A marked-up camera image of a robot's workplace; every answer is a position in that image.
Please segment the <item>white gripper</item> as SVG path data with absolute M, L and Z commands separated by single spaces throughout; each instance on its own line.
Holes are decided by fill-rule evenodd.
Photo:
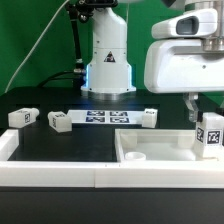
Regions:
M 201 122 L 194 92 L 224 91 L 224 53 L 205 52 L 198 39 L 156 41 L 147 52 L 144 85 L 153 93 L 184 93 L 189 121 Z M 224 108 L 216 113 L 224 117 Z

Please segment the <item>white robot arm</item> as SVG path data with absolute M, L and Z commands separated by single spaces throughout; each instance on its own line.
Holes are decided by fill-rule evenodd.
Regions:
M 112 7 L 136 0 L 81 0 L 93 18 L 93 56 L 82 91 L 94 98 L 117 100 L 133 92 L 127 62 L 127 23 Z M 160 0 L 182 15 L 152 26 L 156 40 L 148 49 L 144 85 L 153 93 L 182 93 L 189 120 L 203 113 L 200 92 L 224 91 L 224 0 Z

